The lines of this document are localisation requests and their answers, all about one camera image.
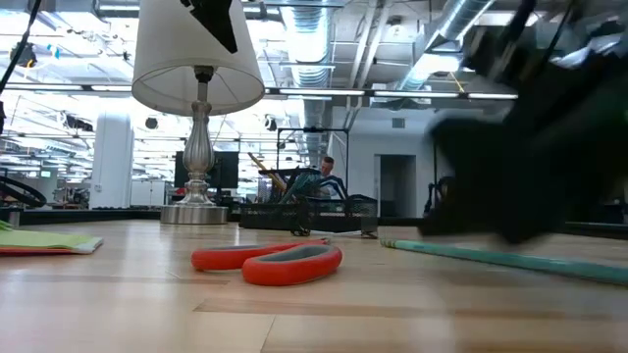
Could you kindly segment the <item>teal pencil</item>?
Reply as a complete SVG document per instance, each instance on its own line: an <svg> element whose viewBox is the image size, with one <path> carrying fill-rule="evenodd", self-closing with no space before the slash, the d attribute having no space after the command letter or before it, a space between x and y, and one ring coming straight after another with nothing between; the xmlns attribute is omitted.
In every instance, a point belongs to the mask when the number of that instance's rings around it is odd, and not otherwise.
<svg viewBox="0 0 628 353"><path fill-rule="evenodd" d="M285 204L295 196L306 194L320 178L320 173L299 174L294 180L294 183L288 188L285 195L281 198L280 203Z"/></svg>
<svg viewBox="0 0 628 353"><path fill-rule="evenodd" d="M381 239L380 244L391 249L628 286L628 268L504 252L467 249L450 245L411 240Z"/></svg>

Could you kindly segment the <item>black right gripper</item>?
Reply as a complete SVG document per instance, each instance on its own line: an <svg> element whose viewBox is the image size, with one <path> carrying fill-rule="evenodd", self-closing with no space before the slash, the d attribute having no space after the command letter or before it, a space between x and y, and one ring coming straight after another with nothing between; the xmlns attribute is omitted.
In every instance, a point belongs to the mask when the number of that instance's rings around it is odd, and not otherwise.
<svg viewBox="0 0 628 353"><path fill-rule="evenodd" d="M594 219L628 179L628 54L589 56L538 113L515 107L526 140L502 123L449 117L430 130L453 181L425 236L491 232L523 244Z"/></svg>

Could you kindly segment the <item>black pipe stand frame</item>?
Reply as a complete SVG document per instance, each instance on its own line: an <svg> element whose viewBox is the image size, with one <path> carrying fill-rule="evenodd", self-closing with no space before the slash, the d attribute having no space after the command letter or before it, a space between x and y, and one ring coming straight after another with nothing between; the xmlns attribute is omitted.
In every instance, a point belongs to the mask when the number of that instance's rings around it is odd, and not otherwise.
<svg viewBox="0 0 628 353"><path fill-rule="evenodd" d="M286 143L295 143L299 144L297 140L293 140L292 136L296 133L300 132L302 136L307 134L325 134L327 136L327 143L330 151L333 150L332 140L335 139L344 149L344 154L341 155L341 159L344 163L344 179L340 179L339 176L335 177L335 182L338 184L338 187L341 189L340 196L342 198L348 197L348 177L349 177L349 129L347 128L334 128L334 127L322 127L322 126L305 126L305 127L279 127L277 129L277 138L276 138L276 150L277 150L277 159L276 165L277 168L280 167L280 151L285 148Z"/></svg>

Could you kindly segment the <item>red handled scissors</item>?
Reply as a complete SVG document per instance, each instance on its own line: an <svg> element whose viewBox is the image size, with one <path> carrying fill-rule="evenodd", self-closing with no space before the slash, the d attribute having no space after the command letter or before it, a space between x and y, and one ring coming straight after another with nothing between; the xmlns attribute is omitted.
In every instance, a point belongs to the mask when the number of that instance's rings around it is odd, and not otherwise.
<svg viewBox="0 0 628 353"><path fill-rule="evenodd" d="M263 286L296 285L327 277L342 259L342 251L326 238L201 248L190 255L190 263L198 271L241 270L246 282Z"/></svg>

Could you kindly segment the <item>white shade silver table lamp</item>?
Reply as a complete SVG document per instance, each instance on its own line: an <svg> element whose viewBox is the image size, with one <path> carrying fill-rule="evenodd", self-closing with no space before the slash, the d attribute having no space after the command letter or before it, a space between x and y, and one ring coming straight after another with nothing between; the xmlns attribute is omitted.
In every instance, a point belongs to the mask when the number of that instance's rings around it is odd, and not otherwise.
<svg viewBox="0 0 628 353"><path fill-rule="evenodd" d="M208 196L214 166L209 119L245 110L265 94L265 86L240 0L230 17L237 52L223 45L180 0L140 0L131 94L144 106L189 117L192 127L183 151L189 181L184 198L163 207L170 225L222 225L228 210Z"/></svg>

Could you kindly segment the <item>person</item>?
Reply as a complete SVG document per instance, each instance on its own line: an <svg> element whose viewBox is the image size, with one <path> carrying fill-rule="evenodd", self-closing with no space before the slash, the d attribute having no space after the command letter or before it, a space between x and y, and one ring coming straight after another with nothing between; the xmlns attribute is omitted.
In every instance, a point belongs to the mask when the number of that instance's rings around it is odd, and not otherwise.
<svg viewBox="0 0 628 353"><path fill-rule="evenodd" d="M346 199L347 193L344 182L338 176L332 174L335 160L332 157L325 157L321 165L321 179L318 186L318 195L322 198Z"/></svg>

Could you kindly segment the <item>silver ceiling air duct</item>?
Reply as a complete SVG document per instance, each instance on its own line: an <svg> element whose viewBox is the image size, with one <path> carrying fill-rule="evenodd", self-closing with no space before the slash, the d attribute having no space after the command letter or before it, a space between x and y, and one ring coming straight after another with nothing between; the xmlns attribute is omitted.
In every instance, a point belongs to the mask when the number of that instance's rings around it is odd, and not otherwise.
<svg viewBox="0 0 628 353"><path fill-rule="evenodd" d="M288 57L297 66L291 68L292 80L297 88L319 89L330 84L329 64L330 29L332 12L322 7L283 7L282 17L287 30ZM329 127L326 101L303 100L302 127ZM305 133L304 143L309 164L320 167L327 152L325 133Z"/></svg>
<svg viewBox="0 0 628 353"><path fill-rule="evenodd" d="M447 0L441 15L427 25L415 42L417 60L399 81L396 90L419 90L436 72L455 72L466 32L496 0Z"/></svg>

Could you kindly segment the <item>long ceiling light strip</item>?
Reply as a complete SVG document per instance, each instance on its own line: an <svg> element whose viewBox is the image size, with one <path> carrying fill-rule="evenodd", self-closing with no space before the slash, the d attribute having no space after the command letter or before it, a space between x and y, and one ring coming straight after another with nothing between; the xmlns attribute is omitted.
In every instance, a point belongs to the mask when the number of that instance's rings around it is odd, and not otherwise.
<svg viewBox="0 0 628 353"><path fill-rule="evenodd" d="M474 99L474 100L515 100L516 94L477 93L477 92L441 92L441 91L401 91L373 89L330 89L330 88L279 88L268 87L267 95L282 96L354 96L378 98L434 98L434 99Z"/></svg>

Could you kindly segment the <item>white square pillar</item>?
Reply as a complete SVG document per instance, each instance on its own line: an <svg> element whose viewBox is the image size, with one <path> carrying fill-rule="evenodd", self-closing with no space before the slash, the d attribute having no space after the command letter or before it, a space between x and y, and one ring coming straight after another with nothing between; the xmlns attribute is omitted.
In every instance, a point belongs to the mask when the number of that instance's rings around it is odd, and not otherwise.
<svg viewBox="0 0 628 353"><path fill-rule="evenodd" d="M97 119L89 207L127 208L131 202L134 131L129 114Z"/></svg>

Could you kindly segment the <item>black mesh desk organizer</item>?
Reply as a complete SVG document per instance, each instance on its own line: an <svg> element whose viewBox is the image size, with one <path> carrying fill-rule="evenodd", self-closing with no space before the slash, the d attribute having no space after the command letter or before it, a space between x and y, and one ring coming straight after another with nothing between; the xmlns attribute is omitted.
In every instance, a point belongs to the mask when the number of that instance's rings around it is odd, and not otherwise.
<svg viewBox="0 0 628 353"><path fill-rule="evenodd" d="M299 174L321 173L309 168L271 171L285 182L287 190ZM259 175L257 199L240 206L241 227L289 232L300 227L333 233L377 231L378 201L372 197L348 194L346 199L322 198L318 195L319 179L306 194L281 204L287 190L281 192L268 176Z"/></svg>

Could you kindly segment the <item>white low cabinet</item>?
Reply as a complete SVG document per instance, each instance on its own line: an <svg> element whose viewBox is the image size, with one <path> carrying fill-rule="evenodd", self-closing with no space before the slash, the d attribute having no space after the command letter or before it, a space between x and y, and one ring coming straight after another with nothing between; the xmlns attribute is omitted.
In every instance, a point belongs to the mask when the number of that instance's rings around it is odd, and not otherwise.
<svg viewBox="0 0 628 353"><path fill-rule="evenodd" d="M132 206L164 206L166 182L163 180L133 180L131 182Z"/></svg>

